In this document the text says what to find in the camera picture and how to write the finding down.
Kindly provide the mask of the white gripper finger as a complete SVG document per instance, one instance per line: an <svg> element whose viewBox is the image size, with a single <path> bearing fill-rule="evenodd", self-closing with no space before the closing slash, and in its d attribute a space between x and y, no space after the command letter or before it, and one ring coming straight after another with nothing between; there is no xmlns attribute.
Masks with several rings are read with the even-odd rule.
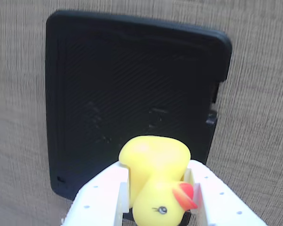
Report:
<svg viewBox="0 0 283 226"><path fill-rule="evenodd" d="M193 185L198 226L265 226L266 223L206 165L191 160L184 181Z"/></svg>
<svg viewBox="0 0 283 226"><path fill-rule="evenodd" d="M121 226L128 212L129 170L117 161L78 191L62 225Z"/></svg>

